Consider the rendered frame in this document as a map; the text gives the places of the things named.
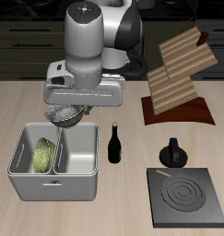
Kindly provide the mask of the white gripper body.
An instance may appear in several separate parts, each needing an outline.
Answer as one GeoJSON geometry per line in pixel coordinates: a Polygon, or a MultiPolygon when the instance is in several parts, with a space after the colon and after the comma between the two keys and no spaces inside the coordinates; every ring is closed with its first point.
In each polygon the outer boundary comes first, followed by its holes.
{"type": "Polygon", "coordinates": [[[77,90],[72,86],[45,83],[43,100],[47,104],[118,107],[123,103],[125,79],[103,74],[96,88],[77,90]]]}

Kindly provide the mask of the black bowl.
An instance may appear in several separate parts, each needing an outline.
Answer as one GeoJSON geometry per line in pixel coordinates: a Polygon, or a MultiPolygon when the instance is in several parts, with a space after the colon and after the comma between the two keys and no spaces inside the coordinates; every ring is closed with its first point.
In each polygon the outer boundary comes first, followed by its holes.
{"type": "Polygon", "coordinates": [[[58,127],[69,128],[76,125],[83,117],[82,105],[50,105],[45,111],[45,118],[58,127]]]}

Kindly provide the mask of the dark wine bottle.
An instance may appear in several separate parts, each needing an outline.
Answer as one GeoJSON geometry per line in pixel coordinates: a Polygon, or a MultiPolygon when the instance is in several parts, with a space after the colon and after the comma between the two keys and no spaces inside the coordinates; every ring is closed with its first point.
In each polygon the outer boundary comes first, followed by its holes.
{"type": "Polygon", "coordinates": [[[112,123],[112,137],[108,145],[108,160],[110,163],[116,164],[121,160],[121,142],[117,135],[118,123],[112,123]]]}

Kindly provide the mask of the white two-bin basket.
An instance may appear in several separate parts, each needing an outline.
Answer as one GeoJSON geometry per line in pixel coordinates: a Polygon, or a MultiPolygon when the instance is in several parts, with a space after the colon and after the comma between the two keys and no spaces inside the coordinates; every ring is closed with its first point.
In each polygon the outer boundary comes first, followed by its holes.
{"type": "Polygon", "coordinates": [[[79,123],[58,128],[28,123],[20,131],[6,173],[23,201],[91,201],[97,194],[100,128],[79,123]],[[33,151],[40,138],[55,144],[46,173],[33,169],[33,151]]]}

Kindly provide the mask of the wooden slat rack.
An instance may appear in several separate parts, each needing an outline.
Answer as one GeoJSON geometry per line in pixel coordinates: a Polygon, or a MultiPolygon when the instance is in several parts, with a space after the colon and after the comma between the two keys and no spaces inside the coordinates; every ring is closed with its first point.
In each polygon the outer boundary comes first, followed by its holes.
{"type": "Polygon", "coordinates": [[[147,74],[150,96],[144,97],[145,125],[167,122],[215,124],[191,76],[218,60],[206,43],[209,34],[197,27],[159,45],[163,66],[147,74]]]}

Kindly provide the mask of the round black knob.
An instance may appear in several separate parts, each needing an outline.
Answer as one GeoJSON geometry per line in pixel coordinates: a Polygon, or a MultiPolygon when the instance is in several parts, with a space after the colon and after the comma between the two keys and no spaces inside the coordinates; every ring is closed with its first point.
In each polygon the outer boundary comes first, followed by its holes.
{"type": "Polygon", "coordinates": [[[169,145],[159,153],[160,162],[168,168],[182,168],[187,162],[186,152],[179,147],[178,140],[171,137],[169,145]]]}

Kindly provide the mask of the dark grey stove plate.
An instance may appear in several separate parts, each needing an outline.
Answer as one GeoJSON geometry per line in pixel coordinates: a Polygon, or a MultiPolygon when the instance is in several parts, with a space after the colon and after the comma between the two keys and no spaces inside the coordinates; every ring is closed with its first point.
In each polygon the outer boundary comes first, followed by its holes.
{"type": "Polygon", "coordinates": [[[154,228],[224,228],[207,168],[147,168],[154,228]]]}

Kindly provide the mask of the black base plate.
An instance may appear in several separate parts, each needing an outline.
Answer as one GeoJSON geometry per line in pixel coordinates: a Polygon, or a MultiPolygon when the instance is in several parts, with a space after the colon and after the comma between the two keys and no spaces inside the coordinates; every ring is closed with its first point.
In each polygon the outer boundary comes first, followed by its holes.
{"type": "Polygon", "coordinates": [[[138,55],[136,50],[126,52],[129,63],[121,68],[102,69],[103,74],[120,75],[128,81],[138,81],[147,73],[147,62],[138,55]]]}

